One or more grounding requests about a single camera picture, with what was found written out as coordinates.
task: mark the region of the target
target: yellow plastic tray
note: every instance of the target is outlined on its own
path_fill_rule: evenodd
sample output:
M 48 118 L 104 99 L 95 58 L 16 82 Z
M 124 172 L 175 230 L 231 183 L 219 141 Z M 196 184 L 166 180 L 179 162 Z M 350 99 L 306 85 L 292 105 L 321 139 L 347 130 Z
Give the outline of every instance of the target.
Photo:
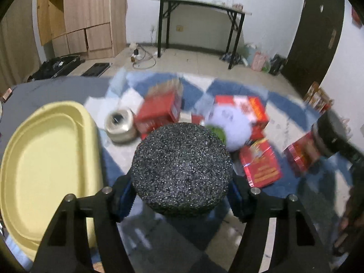
M 79 103 L 41 107 L 6 147 L 0 208 L 10 235 L 32 260 L 64 196 L 91 196 L 101 188 L 96 126 Z M 87 233 L 90 246 L 95 245 L 92 219 L 87 219 Z

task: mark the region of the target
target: red packaging box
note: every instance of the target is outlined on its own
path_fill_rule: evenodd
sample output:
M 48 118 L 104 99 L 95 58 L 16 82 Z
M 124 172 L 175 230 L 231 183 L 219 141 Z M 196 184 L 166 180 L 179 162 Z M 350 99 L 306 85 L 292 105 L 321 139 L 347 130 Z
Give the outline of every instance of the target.
M 182 113 L 181 113 L 179 121 L 180 122 L 198 124 L 198 125 L 203 126 L 205 119 L 201 115 L 194 115 L 194 114 L 191 114 L 191 113 L 184 113 L 184 115 L 182 116 Z M 148 134 L 141 134 L 141 139 L 143 140 L 147 136 L 148 136 Z
M 269 118 L 259 97 L 245 95 L 217 95 L 215 103 L 219 105 L 233 105 L 241 108 L 241 111 L 249 119 L 252 126 L 259 126 L 264 129 Z
M 146 97 L 134 124 L 141 134 L 147 134 L 163 125 L 178 122 L 182 99 L 175 92 Z
M 262 128 L 260 128 L 260 126 L 257 126 L 257 125 L 253 126 L 252 135 L 250 136 L 250 141 L 255 142 L 255 141 L 257 141 L 259 139 L 263 139 L 263 138 L 265 138 L 265 135 L 263 133 Z
M 296 177 L 305 175 L 310 166 L 321 156 L 314 145 L 311 131 L 289 145 L 283 153 Z
M 250 187 L 262 188 L 282 177 L 274 151 L 266 139 L 244 146 L 239 153 Z

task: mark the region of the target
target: cabinet door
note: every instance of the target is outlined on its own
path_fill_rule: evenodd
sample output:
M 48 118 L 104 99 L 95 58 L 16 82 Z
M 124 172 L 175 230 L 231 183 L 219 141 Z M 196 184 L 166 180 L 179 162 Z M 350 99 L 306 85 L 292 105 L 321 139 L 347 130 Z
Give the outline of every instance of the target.
M 58 38 L 52 39 L 52 43 L 53 43 L 54 55 L 56 57 L 70 54 L 66 35 L 59 36 Z
M 67 33 L 110 22 L 110 0 L 64 0 Z
M 78 30 L 67 34 L 67 39 L 71 54 L 87 52 L 85 30 Z
M 112 47 L 109 23 L 86 29 L 86 36 L 90 51 Z
M 86 27 L 110 22 L 110 0 L 88 0 Z

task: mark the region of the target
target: white wall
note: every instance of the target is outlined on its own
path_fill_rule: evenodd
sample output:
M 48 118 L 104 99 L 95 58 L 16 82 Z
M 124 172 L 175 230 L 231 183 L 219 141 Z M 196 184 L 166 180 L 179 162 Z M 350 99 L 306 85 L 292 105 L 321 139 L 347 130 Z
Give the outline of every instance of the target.
M 345 0 L 343 30 L 334 59 L 321 86 L 335 100 L 333 108 L 350 118 L 351 141 L 364 151 L 364 27 L 352 24 L 351 5 Z
M 235 1 L 242 3 L 247 11 L 253 13 L 252 16 L 246 16 L 243 25 L 245 42 L 261 43 L 263 49 L 268 52 L 287 56 L 301 17 L 303 0 Z M 127 41 L 150 42 L 150 28 L 154 25 L 157 29 L 158 13 L 158 2 L 128 0 Z M 176 32 L 177 24 L 184 26 L 184 32 Z M 230 21 L 224 13 L 181 5 L 172 14 L 170 43 L 224 50 L 230 26 Z

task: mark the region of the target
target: screw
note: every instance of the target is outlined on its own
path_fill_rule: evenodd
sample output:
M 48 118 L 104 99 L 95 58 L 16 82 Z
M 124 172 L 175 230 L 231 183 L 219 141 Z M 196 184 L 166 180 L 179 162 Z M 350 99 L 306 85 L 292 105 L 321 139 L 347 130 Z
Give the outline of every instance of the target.
M 112 187 L 104 187 L 104 188 L 102 188 L 102 192 L 104 194 L 109 194 L 112 192 Z
M 293 201 L 293 202 L 298 201 L 298 197 L 296 195 L 294 195 L 294 194 L 289 194 L 288 199 Z
M 67 202 L 71 202 L 73 199 L 75 199 L 76 196 L 74 194 L 67 194 L 65 197 L 64 197 L 64 200 L 67 201 Z
M 260 189 L 257 188 L 257 187 L 253 187 L 250 189 L 250 192 L 253 194 L 253 195 L 258 195 L 260 194 Z

